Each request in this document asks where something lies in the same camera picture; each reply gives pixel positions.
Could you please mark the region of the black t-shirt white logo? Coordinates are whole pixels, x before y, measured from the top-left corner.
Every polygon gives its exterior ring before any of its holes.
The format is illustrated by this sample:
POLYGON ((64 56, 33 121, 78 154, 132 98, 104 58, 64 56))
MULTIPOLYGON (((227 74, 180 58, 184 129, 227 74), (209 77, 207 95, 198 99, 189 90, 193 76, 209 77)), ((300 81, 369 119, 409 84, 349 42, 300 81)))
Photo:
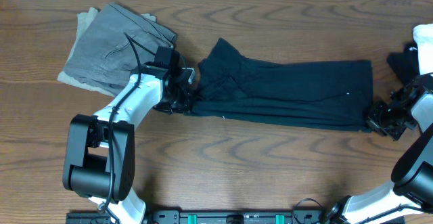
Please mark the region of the black t-shirt white logo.
POLYGON ((219 39, 199 64, 193 116, 336 131, 370 130, 369 60, 277 64, 243 56, 219 39))

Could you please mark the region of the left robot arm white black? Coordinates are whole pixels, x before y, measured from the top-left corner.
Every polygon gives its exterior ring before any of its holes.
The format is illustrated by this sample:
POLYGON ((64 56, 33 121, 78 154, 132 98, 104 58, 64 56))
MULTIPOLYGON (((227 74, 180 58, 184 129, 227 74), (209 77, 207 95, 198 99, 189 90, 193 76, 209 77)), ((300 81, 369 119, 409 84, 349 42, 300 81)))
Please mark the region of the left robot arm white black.
POLYGON ((147 223, 147 206, 133 189, 135 131, 154 108, 186 112, 194 78, 193 68, 176 62, 148 62, 107 106, 71 120, 62 182, 97 212, 69 213, 67 223, 147 223))

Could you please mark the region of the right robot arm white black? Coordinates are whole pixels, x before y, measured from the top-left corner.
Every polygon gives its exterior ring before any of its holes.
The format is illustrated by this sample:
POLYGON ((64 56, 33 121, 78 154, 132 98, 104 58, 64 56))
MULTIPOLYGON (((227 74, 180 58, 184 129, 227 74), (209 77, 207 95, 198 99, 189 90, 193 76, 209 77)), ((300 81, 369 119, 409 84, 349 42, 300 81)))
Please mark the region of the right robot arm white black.
POLYGON ((322 216, 321 223, 385 223, 405 215, 432 214, 432 74, 415 77, 368 112, 376 133, 400 139, 406 129, 421 135, 399 158, 390 180, 358 196, 347 196, 322 216))

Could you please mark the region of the folded grey shorts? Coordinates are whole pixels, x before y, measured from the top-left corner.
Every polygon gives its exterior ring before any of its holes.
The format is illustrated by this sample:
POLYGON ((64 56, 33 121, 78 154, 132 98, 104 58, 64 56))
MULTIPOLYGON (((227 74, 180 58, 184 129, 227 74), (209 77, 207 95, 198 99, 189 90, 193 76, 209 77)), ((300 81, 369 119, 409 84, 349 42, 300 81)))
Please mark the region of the folded grey shorts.
POLYGON ((79 39, 72 58, 63 68, 69 76, 82 83, 102 82, 103 85, 114 84, 120 90, 114 90, 117 95, 129 82, 131 71, 137 67, 137 60, 131 45, 120 48, 120 51, 107 51, 128 41, 134 46, 142 64, 154 60, 159 46, 173 47, 176 41, 174 32, 166 31, 163 35, 157 31, 158 24, 143 19, 124 7, 109 3, 102 8, 94 21, 79 39))

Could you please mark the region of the folded beige garment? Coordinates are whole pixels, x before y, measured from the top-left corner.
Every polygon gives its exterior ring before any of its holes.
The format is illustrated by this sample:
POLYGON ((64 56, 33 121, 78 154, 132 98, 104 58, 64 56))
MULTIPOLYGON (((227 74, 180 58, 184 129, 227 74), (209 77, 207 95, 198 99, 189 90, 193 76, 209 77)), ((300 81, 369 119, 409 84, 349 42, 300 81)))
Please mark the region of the folded beige garment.
MULTIPOLYGON (((73 54, 74 54, 74 50, 75 47, 79 41, 79 39, 81 38, 81 36, 85 33, 85 31, 88 29, 88 27, 90 26, 90 24, 94 21, 94 19, 96 18, 96 16, 98 15, 99 11, 97 11, 95 8, 91 7, 89 9, 88 12, 83 12, 83 13, 79 13, 77 14, 77 31, 76 31, 76 41, 74 42, 74 45, 72 46, 72 49, 70 50, 70 54, 68 56, 68 59, 65 63, 65 67, 66 64, 70 61, 70 59, 72 58, 73 54)), ((155 24, 158 24, 156 21, 156 17, 151 15, 151 14, 141 14, 141 16, 143 17, 143 19, 148 20, 149 22, 153 22, 155 24)), ((162 32, 163 35, 167 35, 168 32, 170 32, 171 34, 173 34, 169 29, 167 29, 166 27, 163 27, 161 25, 159 25, 159 28, 157 28, 157 31, 162 32)), ((107 57, 110 52, 115 52, 115 51, 120 51, 120 48, 126 48, 130 46, 128 41, 125 41, 123 43, 121 43, 121 45, 117 45, 115 46, 115 48, 111 48, 109 51, 106 52, 105 57, 107 57)), ((117 85, 114 84, 106 84, 103 85, 102 82, 98 82, 100 83, 100 85, 96 85, 97 82, 90 82, 89 83, 82 83, 78 80, 76 80, 76 78, 74 78, 73 76, 69 76, 68 74, 66 74, 64 71, 61 71, 58 74, 58 81, 61 83, 65 83, 67 85, 71 85, 74 87, 78 87, 81 89, 86 89, 89 91, 97 91, 99 93, 105 94, 105 95, 109 95, 114 97, 115 95, 117 95, 117 93, 113 93, 115 92, 114 90, 120 90, 120 87, 117 87, 117 85)))

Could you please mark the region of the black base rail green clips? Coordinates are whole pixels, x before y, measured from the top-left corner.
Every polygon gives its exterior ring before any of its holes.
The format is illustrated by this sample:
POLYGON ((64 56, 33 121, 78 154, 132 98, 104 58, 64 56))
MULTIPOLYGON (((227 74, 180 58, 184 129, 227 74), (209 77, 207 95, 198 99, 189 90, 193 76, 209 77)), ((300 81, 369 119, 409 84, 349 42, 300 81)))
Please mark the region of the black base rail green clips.
POLYGON ((148 211, 142 201, 110 204, 104 213, 70 212, 66 224, 135 223, 135 224, 293 224, 330 223, 324 210, 297 208, 289 211, 182 211, 177 209, 148 211))

